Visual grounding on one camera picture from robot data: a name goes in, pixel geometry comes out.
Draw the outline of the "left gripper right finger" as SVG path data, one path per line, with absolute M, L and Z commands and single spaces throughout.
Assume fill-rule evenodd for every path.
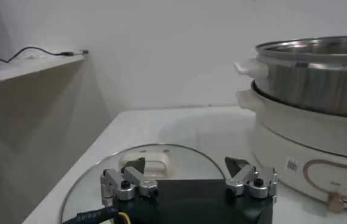
M 226 157 L 225 164 L 231 175 L 225 180 L 225 186 L 233 197 L 247 192 L 253 198 L 270 197 L 272 203 L 276 203 L 278 174 L 273 167 L 258 168 L 247 160 L 232 157 Z

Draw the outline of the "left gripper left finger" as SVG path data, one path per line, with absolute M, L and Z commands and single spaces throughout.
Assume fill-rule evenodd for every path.
M 156 198 L 158 183 L 144 176 L 145 158 L 126 162 L 119 170 L 105 169 L 100 175 L 101 201 L 105 207 L 114 201 L 132 201 L 137 196 Z

